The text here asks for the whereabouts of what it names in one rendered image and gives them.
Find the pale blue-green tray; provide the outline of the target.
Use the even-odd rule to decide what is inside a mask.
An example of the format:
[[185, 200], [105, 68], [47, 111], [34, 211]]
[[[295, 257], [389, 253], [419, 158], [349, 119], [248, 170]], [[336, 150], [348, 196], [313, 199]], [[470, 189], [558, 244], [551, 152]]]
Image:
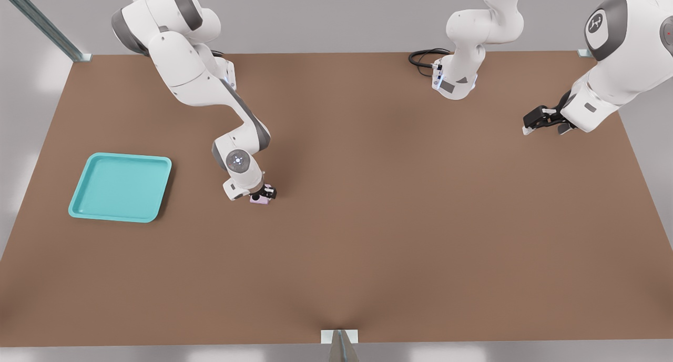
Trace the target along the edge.
[[84, 166], [69, 215], [149, 223], [158, 216], [170, 171], [166, 157], [94, 153]]

